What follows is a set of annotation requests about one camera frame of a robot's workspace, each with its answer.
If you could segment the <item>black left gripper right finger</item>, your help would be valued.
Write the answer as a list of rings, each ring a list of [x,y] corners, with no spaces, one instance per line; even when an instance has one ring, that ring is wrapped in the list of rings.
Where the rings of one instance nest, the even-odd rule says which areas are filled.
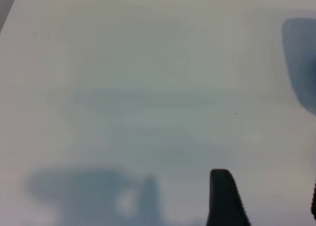
[[[313,197],[311,202],[311,214],[316,215],[316,183],[314,185]]]

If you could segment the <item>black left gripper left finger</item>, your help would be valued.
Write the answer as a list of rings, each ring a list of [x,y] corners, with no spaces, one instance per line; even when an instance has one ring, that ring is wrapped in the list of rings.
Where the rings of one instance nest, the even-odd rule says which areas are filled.
[[[207,226],[251,226],[233,175],[227,169],[210,171]]]

